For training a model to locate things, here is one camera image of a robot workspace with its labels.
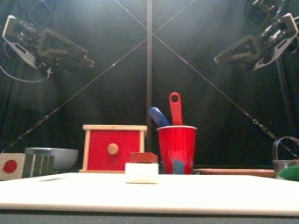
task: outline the red spatula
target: red spatula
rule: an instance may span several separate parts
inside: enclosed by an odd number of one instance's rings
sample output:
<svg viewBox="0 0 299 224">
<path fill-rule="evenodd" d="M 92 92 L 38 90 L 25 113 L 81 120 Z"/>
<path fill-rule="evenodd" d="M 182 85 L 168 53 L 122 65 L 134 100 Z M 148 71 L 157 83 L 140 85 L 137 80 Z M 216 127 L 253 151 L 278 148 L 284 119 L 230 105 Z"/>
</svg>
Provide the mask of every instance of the red spatula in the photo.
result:
<svg viewBox="0 0 299 224">
<path fill-rule="evenodd" d="M 181 96 L 176 92 L 169 94 L 169 105 L 172 111 L 172 125 L 182 125 Z"/>
</svg>

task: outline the red circle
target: red circle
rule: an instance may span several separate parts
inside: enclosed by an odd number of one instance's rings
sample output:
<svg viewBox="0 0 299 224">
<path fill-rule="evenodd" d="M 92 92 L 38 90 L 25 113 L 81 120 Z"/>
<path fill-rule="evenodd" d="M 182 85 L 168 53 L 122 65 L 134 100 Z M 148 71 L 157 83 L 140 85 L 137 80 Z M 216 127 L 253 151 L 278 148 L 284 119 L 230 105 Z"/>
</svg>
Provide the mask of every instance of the red circle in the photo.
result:
<svg viewBox="0 0 299 224">
<path fill-rule="evenodd" d="M 3 163 L 3 172 L 6 172 L 6 173 L 14 172 L 15 167 L 17 167 L 17 163 L 15 163 L 14 160 L 5 161 L 5 163 Z"/>
</svg>

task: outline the white table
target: white table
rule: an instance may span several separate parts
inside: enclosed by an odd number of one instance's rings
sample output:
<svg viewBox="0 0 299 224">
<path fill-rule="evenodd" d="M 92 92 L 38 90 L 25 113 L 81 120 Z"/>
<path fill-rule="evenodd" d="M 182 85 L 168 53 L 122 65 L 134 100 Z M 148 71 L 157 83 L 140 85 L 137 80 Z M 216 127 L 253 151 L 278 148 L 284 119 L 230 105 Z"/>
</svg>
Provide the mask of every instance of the white table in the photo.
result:
<svg viewBox="0 0 299 224">
<path fill-rule="evenodd" d="M 125 174 L 65 173 L 2 181 L 0 189 L 3 215 L 61 211 L 299 218 L 299 182 L 274 178 L 158 175 L 157 184 L 126 184 Z"/>
</svg>

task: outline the green object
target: green object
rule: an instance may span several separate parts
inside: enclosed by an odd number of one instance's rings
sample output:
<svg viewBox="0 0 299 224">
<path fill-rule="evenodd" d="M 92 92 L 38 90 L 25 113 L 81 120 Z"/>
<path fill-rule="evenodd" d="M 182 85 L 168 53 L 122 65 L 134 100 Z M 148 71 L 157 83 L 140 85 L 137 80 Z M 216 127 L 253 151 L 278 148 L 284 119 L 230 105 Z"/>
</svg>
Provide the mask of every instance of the green object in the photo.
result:
<svg viewBox="0 0 299 224">
<path fill-rule="evenodd" d="M 299 165 L 284 168 L 277 173 L 277 177 L 285 180 L 299 181 Z"/>
</svg>

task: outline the toy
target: toy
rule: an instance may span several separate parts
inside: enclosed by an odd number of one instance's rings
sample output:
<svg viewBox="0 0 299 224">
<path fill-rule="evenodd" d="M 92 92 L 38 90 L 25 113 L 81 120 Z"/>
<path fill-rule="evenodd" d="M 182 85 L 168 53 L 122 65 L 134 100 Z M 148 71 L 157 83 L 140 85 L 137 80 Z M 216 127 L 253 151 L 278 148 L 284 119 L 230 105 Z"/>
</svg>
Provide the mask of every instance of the toy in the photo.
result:
<svg viewBox="0 0 299 224">
<path fill-rule="evenodd" d="M 2 153 L 0 154 L 0 180 L 49 175 L 51 164 L 51 156 Z"/>
<path fill-rule="evenodd" d="M 144 152 L 145 126 L 82 125 L 85 146 L 80 172 L 124 172 L 130 152 Z"/>
<path fill-rule="evenodd" d="M 156 184 L 157 175 L 157 156 L 152 152 L 130 153 L 130 161 L 125 163 L 125 182 L 130 184 Z"/>
</svg>

